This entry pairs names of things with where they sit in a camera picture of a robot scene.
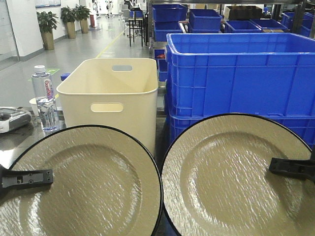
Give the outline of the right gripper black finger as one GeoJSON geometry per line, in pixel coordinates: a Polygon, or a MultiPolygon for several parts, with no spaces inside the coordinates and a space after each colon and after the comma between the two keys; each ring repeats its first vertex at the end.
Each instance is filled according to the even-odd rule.
{"type": "Polygon", "coordinates": [[[315,181],[315,161],[272,158],[269,171],[283,177],[315,181]]]}

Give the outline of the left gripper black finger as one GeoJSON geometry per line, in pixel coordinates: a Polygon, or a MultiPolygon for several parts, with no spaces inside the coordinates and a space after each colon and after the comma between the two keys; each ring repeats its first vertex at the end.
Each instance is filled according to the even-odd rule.
{"type": "Polygon", "coordinates": [[[30,189],[49,186],[54,182],[53,170],[14,171],[0,166],[0,196],[4,197],[10,190],[30,189]]]}

